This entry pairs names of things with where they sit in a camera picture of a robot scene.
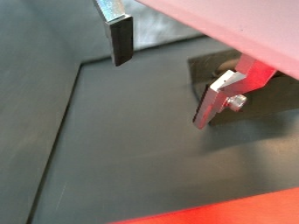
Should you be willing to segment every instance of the gray panel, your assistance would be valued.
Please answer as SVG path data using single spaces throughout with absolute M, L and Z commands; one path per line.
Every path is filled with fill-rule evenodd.
M 78 63 L 25 1 L 0 2 L 0 223 L 25 223 Z
M 193 40 L 84 67 L 34 224 L 98 224 L 299 186 L 299 110 L 198 131 Z

